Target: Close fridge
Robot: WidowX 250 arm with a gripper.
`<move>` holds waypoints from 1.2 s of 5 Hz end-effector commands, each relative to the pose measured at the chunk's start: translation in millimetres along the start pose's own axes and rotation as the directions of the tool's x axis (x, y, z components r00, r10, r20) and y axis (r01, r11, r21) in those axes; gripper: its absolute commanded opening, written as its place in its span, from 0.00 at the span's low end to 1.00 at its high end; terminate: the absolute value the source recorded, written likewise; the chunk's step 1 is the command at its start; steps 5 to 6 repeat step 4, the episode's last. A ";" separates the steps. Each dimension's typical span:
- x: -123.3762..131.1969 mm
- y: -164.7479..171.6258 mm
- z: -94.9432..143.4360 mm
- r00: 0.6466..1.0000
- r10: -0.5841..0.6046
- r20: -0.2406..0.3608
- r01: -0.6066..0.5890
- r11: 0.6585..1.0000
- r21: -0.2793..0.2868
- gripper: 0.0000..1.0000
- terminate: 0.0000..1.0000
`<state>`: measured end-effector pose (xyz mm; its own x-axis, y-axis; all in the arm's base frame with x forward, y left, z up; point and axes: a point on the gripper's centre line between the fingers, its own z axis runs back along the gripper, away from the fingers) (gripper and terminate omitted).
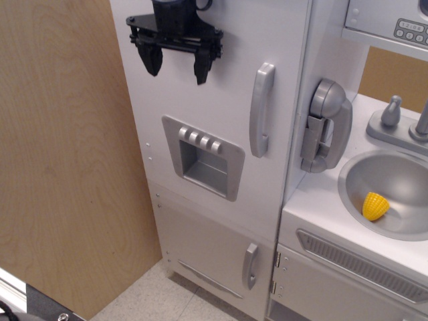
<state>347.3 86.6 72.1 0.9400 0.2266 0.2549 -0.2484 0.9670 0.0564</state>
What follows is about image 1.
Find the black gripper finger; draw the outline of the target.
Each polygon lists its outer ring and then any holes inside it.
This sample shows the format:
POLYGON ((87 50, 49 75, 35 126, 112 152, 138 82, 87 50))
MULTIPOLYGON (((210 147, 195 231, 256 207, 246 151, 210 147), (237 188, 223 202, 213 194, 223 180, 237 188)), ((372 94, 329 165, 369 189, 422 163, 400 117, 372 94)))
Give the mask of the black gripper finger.
POLYGON ((197 79, 197 84, 201 85, 207 81, 207 75, 211 69, 210 51, 206 48, 200 48, 195 53, 194 74, 197 79))
POLYGON ((147 72, 157 76, 163 64, 162 49, 157 45, 146 43, 137 44, 136 47, 147 72))

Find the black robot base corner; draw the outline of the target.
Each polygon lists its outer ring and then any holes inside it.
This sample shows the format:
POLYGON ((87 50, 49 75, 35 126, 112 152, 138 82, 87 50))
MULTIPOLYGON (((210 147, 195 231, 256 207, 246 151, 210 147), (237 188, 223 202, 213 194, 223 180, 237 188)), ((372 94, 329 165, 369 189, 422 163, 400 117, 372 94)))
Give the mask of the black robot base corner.
POLYGON ((24 291, 1 285, 1 320, 84 320, 26 284, 24 291))

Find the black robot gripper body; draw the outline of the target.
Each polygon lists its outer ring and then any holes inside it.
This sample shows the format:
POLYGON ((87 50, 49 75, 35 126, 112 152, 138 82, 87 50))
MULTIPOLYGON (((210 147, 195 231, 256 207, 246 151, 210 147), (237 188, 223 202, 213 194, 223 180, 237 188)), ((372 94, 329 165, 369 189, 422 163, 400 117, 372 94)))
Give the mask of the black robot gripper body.
POLYGON ((152 6, 151 14, 126 18, 135 46, 146 43, 191 54, 206 48, 211 60, 221 57, 223 32, 198 16, 195 1, 153 1, 152 6))

